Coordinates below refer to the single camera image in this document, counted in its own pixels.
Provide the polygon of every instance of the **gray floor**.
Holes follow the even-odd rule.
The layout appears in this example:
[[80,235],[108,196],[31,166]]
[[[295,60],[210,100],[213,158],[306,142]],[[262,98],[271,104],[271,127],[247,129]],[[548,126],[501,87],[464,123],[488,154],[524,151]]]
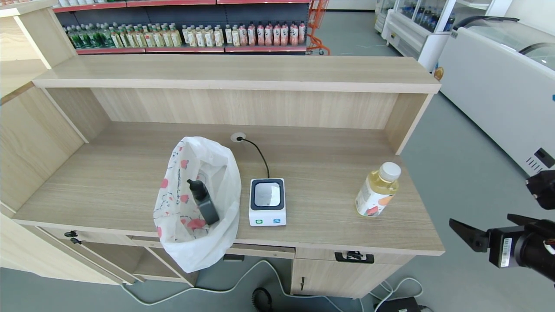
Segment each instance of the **gray floor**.
[[[373,13],[328,12],[317,36],[334,55],[397,56],[374,32]],[[339,25],[348,32],[339,31]],[[392,284],[406,276],[425,288],[420,304],[435,312],[552,311],[553,284],[524,268],[497,269],[486,254],[476,254],[451,231],[448,219],[476,227],[508,226],[507,213],[549,218],[524,187],[524,174],[492,141],[442,95],[433,98],[402,153],[447,252],[440,257],[417,257],[389,278]],[[200,273],[198,286],[231,287],[255,262],[217,263]],[[272,259],[289,288],[291,264]],[[2,269],[0,300],[3,312],[12,311],[254,311],[250,295],[267,287],[277,311],[335,311],[324,299],[289,299],[279,295],[274,273],[257,267],[229,294],[189,292],[154,307],[137,304],[118,286],[40,278]],[[183,284],[147,281],[131,286],[147,301],[177,292]],[[418,292],[406,284],[399,294]],[[366,311],[373,298],[363,298]],[[357,301],[334,298],[345,311],[360,311]]]

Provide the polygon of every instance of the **bottle cap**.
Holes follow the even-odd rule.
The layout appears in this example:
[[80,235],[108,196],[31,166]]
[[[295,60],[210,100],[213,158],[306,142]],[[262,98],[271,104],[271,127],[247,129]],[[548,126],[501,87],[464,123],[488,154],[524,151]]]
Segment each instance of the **bottle cap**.
[[387,162],[380,167],[380,177],[388,182],[393,182],[401,175],[401,167],[396,163]]
[[200,202],[208,196],[208,190],[202,181],[193,181],[189,179],[187,180],[187,183],[189,183],[189,189],[193,193],[195,201]]

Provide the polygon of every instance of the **white bottle cap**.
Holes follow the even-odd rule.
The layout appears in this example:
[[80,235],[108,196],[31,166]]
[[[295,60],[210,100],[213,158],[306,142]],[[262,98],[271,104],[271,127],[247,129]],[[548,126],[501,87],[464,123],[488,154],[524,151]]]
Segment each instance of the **white bottle cap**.
[[385,181],[393,182],[401,175],[401,167],[396,163],[387,162],[380,167],[380,177]]

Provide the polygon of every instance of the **red shelf edge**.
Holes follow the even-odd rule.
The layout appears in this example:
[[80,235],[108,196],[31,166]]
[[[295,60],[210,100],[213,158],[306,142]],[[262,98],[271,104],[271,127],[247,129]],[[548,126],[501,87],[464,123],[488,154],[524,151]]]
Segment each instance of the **red shelf edge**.
[[139,0],[128,1],[127,7],[199,6],[216,4],[216,0]]
[[310,3],[310,0],[217,0],[218,4]]
[[306,46],[247,46],[247,47],[225,47],[226,52],[306,52]]
[[191,52],[191,53],[223,53],[224,48],[196,48],[196,47],[165,47],[165,48],[146,48],[146,52],[164,53],[164,52]]
[[85,4],[82,6],[72,6],[72,7],[59,7],[59,8],[53,8],[52,11],[54,11],[54,13],[60,13],[60,12],[85,11],[85,10],[95,10],[95,9],[125,8],[126,6],[127,6],[127,3],[125,1],[121,1],[121,2]]
[[98,53],[144,53],[145,48],[93,48],[93,49],[77,49],[78,55],[98,54]]

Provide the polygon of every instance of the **white plastic bag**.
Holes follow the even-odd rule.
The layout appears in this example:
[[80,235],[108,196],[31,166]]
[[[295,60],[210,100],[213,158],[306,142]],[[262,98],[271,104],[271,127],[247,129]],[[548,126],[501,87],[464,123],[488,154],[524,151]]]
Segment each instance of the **white plastic bag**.
[[[206,185],[220,220],[207,225],[187,180]],[[239,227],[241,178],[229,148],[203,137],[185,137],[171,153],[154,207],[154,223],[164,249],[187,273],[216,263]]]

